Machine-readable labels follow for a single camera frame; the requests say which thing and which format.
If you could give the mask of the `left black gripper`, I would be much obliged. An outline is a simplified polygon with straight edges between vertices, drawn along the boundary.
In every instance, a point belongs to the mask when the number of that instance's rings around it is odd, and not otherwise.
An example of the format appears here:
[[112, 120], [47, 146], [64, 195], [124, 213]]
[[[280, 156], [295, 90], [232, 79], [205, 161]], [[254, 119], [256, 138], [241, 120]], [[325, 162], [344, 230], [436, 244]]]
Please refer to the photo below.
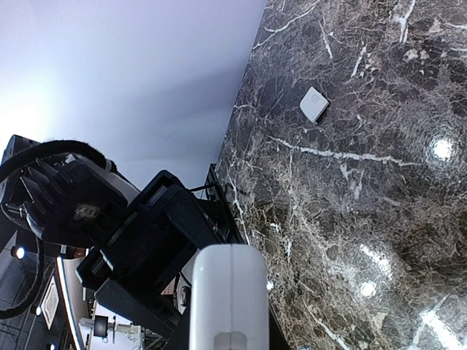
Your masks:
[[170, 338], [182, 314], [157, 292], [197, 250], [222, 241], [200, 200], [175, 175], [161, 171], [128, 207], [120, 227], [80, 263], [77, 276], [97, 290], [100, 305]]

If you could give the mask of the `white remote control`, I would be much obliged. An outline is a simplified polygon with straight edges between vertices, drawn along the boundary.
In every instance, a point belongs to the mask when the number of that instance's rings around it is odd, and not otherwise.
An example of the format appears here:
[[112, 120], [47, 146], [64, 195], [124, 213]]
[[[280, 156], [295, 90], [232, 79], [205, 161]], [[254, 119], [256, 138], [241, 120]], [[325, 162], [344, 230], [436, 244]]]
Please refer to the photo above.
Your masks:
[[202, 249], [193, 266], [192, 350], [268, 349], [266, 261], [245, 244]]

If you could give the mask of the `white battery cover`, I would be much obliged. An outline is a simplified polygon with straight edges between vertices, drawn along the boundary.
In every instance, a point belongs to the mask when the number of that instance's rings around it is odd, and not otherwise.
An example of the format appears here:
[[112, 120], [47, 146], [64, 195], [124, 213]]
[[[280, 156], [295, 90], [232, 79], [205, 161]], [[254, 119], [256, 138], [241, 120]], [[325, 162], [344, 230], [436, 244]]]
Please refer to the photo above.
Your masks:
[[299, 107], [311, 123], [317, 124], [328, 105], [329, 101], [314, 87], [310, 87], [301, 99]]

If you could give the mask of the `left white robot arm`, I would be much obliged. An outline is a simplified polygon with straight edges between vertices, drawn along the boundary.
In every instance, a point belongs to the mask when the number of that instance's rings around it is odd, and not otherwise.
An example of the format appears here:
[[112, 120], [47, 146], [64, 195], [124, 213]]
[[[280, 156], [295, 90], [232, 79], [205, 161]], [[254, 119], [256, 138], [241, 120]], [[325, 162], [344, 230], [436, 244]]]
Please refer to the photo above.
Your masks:
[[1, 210], [39, 250], [87, 249], [76, 268], [97, 301], [169, 338], [182, 314], [162, 292], [198, 250], [221, 244], [216, 198], [198, 199], [168, 171], [139, 190], [80, 141], [13, 136], [1, 161]]

